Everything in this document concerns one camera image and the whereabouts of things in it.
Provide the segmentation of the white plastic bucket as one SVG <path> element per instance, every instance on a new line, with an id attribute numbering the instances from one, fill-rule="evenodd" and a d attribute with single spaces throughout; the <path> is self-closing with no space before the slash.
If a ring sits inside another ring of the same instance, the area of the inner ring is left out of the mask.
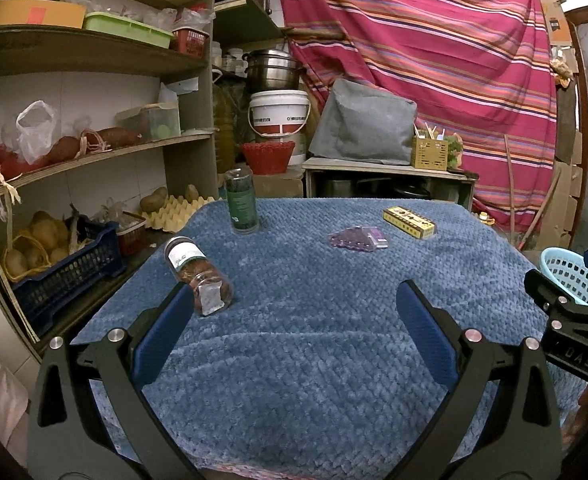
<path id="1" fill-rule="evenodd" d="M 251 95 L 247 119 L 259 136 L 285 136 L 299 133 L 310 111 L 310 101 L 303 90 L 269 90 Z"/>

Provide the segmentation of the blue quilted table cloth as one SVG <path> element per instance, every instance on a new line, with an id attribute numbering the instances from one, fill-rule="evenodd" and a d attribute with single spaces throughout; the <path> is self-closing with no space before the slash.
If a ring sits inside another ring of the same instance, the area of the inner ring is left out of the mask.
<path id="1" fill-rule="evenodd" d="M 413 281 L 464 327 L 504 344 L 540 337 L 529 261 L 465 208 L 406 200 L 436 233 L 385 223 L 388 200 L 259 200 L 260 228 L 233 232 L 225 203 L 183 229 L 230 280 L 234 299 L 195 316 L 146 399 L 196 466 L 254 478 L 380 479 L 425 428 L 443 388 L 396 310 Z M 375 226 L 386 249 L 329 237 Z"/>

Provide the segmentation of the light blue plastic basket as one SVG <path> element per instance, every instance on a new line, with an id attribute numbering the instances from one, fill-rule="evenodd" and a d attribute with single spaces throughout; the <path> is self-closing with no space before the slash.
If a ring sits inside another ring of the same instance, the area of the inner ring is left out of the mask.
<path id="1" fill-rule="evenodd" d="M 588 306 L 588 267 L 582 256 L 560 247 L 541 252 L 541 273 L 582 306 Z"/>

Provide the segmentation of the clear spice jar lying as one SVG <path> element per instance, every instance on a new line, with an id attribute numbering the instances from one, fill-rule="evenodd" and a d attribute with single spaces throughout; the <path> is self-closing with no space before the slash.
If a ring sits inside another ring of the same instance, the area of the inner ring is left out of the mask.
<path id="1" fill-rule="evenodd" d="M 191 287 L 194 309 L 199 315 L 213 315 L 231 306 L 231 282 L 189 237 L 168 240 L 164 257 L 175 278 Z"/>

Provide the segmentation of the broom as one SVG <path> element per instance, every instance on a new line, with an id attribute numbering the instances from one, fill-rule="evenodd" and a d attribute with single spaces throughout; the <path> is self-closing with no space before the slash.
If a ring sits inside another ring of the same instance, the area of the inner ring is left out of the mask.
<path id="1" fill-rule="evenodd" d="M 518 148 L 518 141 L 502 134 L 502 150 L 506 167 L 499 174 L 507 176 L 507 227 L 508 241 L 521 250 L 539 228 L 544 211 L 558 185 L 560 170 L 553 162 L 540 168 Z"/>

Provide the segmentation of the green glass jar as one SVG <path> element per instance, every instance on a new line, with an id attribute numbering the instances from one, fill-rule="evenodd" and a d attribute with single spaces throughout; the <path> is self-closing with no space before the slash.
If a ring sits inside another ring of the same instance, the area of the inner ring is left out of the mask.
<path id="1" fill-rule="evenodd" d="M 224 174 L 225 192 L 232 228 L 239 233 L 259 228 L 253 173 L 248 167 L 237 167 Z"/>

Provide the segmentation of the steel pot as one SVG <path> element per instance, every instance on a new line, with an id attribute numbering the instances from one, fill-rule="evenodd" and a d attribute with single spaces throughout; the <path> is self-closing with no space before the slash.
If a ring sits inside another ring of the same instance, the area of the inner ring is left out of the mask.
<path id="1" fill-rule="evenodd" d="M 303 66 L 288 52 L 254 50 L 245 53 L 243 60 L 247 62 L 245 74 L 249 92 L 298 89 Z"/>

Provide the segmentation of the wooden shelf unit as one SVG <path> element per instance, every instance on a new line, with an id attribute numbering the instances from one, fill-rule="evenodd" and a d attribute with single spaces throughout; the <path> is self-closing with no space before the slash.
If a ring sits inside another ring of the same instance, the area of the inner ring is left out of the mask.
<path id="1" fill-rule="evenodd" d="M 190 6 L 213 0 L 104 0 L 135 3 L 137 9 Z M 210 64 L 180 61 L 179 53 L 161 52 L 134 40 L 116 37 L 89 39 L 90 32 L 0 32 L 0 108 L 3 117 L 18 114 L 32 101 L 44 100 L 60 113 L 63 129 L 89 116 L 91 127 L 116 125 L 118 112 L 152 103 L 165 84 L 198 76 L 199 90 L 180 96 L 183 129 L 213 127 L 213 84 Z M 54 217 L 74 204 L 83 214 L 95 214 L 105 200 L 138 206 L 140 198 L 166 184 L 173 194 L 194 184 L 205 197 L 218 197 L 215 140 L 180 140 L 160 145 L 123 148 L 123 153 L 92 155 L 86 162 L 44 168 L 16 181 L 22 202 L 13 206 L 14 231 L 27 226 L 32 214 L 45 210 Z M 0 220 L 0 250 L 6 242 Z M 26 360 L 40 361 L 39 344 L 12 311 L 0 278 L 0 359 L 12 370 Z"/>

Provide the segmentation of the yellow red cardboard box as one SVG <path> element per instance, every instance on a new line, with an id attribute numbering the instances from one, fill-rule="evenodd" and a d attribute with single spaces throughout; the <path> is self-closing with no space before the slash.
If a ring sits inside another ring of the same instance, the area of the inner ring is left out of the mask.
<path id="1" fill-rule="evenodd" d="M 434 222 L 400 206 L 384 209 L 383 219 L 416 240 L 427 240 L 436 233 Z"/>

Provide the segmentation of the egg carton tray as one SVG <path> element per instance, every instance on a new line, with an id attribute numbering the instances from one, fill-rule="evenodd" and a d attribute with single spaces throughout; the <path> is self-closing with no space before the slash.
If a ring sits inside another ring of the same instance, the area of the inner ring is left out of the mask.
<path id="1" fill-rule="evenodd" d="M 196 200 L 189 202 L 183 196 L 169 196 L 166 204 L 159 211 L 148 214 L 143 212 L 147 228 L 163 231 L 166 233 L 178 233 L 187 222 L 206 204 L 213 203 L 215 199 L 211 196 L 204 198 L 199 196 Z"/>

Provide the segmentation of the green plastic tray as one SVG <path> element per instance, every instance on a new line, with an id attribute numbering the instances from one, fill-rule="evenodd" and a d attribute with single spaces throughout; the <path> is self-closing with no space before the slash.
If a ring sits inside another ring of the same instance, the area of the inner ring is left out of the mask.
<path id="1" fill-rule="evenodd" d="M 84 19 L 84 29 L 144 42 L 163 49 L 170 47 L 173 38 L 171 32 L 108 12 L 87 13 Z"/>

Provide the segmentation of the purple plastic wrapper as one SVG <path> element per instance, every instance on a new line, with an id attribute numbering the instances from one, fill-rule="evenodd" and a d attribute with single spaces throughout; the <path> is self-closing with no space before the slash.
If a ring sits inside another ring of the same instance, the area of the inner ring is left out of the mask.
<path id="1" fill-rule="evenodd" d="M 375 252 L 375 250 L 389 247 L 387 238 L 375 226 L 352 226 L 352 228 L 333 233 L 329 237 L 329 244 L 356 252 Z"/>

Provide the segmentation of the grey cushion bag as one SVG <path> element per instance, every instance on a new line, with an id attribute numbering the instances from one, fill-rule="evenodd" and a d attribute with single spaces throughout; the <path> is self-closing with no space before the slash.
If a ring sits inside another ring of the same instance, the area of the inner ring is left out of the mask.
<path id="1" fill-rule="evenodd" d="M 408 165 L 417 105 L 411 100 L 344 78 L 337 79 L 313 135 L 315 156 Z"/>

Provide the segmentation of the red plastic basket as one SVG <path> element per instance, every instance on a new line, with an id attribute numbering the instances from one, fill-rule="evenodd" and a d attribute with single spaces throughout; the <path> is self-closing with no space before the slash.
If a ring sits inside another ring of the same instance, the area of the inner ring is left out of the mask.
<path id="1" fill-rule="evenodd" d="M 269 174 L 285 174 L 294 148 L 293 141 L 270 141 L 245 143 L 241 146 L 241 151 L 254 174 L 269 176 Z"/>

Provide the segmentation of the yellow box on shelf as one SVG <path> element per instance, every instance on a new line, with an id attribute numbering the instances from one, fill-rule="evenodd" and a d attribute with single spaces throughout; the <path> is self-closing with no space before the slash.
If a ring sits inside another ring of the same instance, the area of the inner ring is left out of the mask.
<path id="1" fill-rule="evenodd" d="M 86 8 L 52 0 L 0 0 L 0 26 L 44 25 L 81 28 Z"/>

